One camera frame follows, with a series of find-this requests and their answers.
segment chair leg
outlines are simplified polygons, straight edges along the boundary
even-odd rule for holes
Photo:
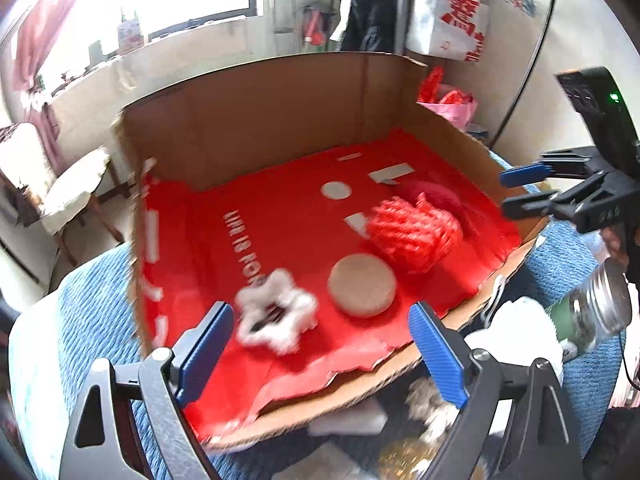
[[[124,198],[129,198],[131,196],[131,193],[129,192],[129,186],[127,182],[125,182],[124,184],[120,183],[118,173],[116,172],[116,167],[113,165],[113,162],[111,160],[107,162],[107,170],[109,171],[111,180],[113,180],[113,186],[120,189],[120,193]]]
[[[122,236],[122,233],[118,231],[111,224],[111,222],[109,222],[109,219],[106,217],[106,215],[104,214],[104,211],[102,210],[102,207],[100,206],[98,197],[95,196],[94,194],[92,194],[91,198],[89,199],[89,206],[91,206],[91,209],[94,210],[95,215],[99,218],[104,228],[111,233],[111,236],[113,236],[118,243],[124,243],[124,236]]]
[[[71,254],[71,251],[69,251],[69,248],[66,246],[65,241],[62,239],[62,235],[60,233],[56,233],[53,235],[53,239],[56,241],[56,243],[58,244],[58,247],[60,248],[60,252],[66,258],[66,260],[71,264],[71,266],[77,267],[78,260],[76,260],[73,254]]]

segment gold glittery object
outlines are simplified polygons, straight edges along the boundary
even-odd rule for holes
[[[416,438],[398,440],[384,447],[378,458],[380,480],[417,480],[429,467],[438,448]],[[484,480],[486,474],[476,465],[470,480]]]

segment metal jar lid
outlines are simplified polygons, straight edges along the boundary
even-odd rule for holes
[[[611,335],[631,323],[631,297],[619,261],[607,258],[583,284],[587,302],[594,307],[602,327]]]

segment wooden disc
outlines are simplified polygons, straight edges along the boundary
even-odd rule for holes
[[[377,256],[350,254],[331,269],[327,287],[341,310],[350,316],[372,317],[393,302],[396,276]]]

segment window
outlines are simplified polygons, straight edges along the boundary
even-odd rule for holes
[[[116,27],[121,10],[134,13],[142,32],[153,40],[171,32],[235,16],[255,16],[256,0],[77,0],[69,12],[49,57],[40,69],[45,88],[52,92],[61,75],[81,75],[89,66],[88,47],[100,40],[107,55],[118,49]]]

